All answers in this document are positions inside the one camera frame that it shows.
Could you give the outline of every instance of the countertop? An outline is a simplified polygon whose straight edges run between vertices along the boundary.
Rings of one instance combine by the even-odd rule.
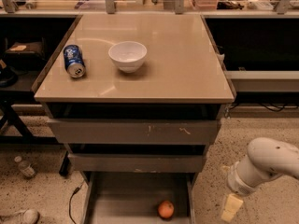
[[[148,49],[132,74],[108,56],[118,42],[133,40]],[[72,78],[59,54],[40,85],[39,102],[198,103],[234,100],[199,14],[85,13],[67,44],[82,49],[86,75]]]

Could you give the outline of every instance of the plastic bottle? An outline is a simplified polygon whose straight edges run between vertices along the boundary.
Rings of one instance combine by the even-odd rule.
[[[24,160],[21,156],[17,156],[15,162],[18,163],[18,168],[24,176],[32,178],[36,175],[36,170],[32,167],[31,163]]]

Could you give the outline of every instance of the floor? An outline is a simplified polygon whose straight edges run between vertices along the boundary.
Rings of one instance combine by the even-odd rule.
[[[36,135],[51,135],[43,116],[22,116],[29,129]],[[223,196],[226,188],[225,167],[232,165],[246,154],[247,143],[256,137],[271,137],[299,146],[298,110],[270,112],[263,107],[232,110],[230,118],[221,120],[222,126],[213,146],[210,147],[203,172],[192,189],[197,224],[218,224],[221,221]],[[13,127],[4,127],[0,135],[17,133]],[[0,212],[12,213],[34,208],[40,213],[39,224],[73,223],[69,217],[69,201],[76,187],[80,191],[71,202],[71,213],[80,222],[87,185],[79,172],[69,170],[69,175],[59,175],[65,150],[53,145],[0,146]],[[22,155],[38,173],[33,179],[24,179],[14,163]],[[262,184],[245,198],[232,224],[298,224],[297,206],[299,182],[283,176]]]

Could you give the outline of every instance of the soda can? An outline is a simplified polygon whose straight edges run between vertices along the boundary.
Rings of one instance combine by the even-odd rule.
[[[77,45],[68,45],[64,48],[64,68],[74,78],[85,74],[85,65],[80,48]]]

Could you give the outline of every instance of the ceramic bowl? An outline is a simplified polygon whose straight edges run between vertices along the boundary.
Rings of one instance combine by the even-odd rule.
[[[144,63],[147,48],[135,41],[124,41],[113,45],[109,49],[109,57],[120,70],[132,73]]]

